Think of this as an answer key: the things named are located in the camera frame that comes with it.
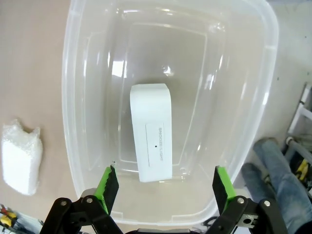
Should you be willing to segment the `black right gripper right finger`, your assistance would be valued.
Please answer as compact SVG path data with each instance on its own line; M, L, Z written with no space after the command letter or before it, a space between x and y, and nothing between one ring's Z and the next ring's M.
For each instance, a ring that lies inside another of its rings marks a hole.
M213 192L219 217L208 228L208 234L233 234L238 227L247 228L252 234L286 234L287 228L274 199L256 203L250 198L236 195L224 167L216 166Z

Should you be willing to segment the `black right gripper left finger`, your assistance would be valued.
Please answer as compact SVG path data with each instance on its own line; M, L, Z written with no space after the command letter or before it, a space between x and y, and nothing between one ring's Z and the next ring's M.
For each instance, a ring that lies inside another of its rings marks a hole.
M60 197L55 200L44 222L46 234L79 234L84 226L91 226L97 234L121 234L122 230L111 217L119 183L113 165L108 166L89 195L72 202Z

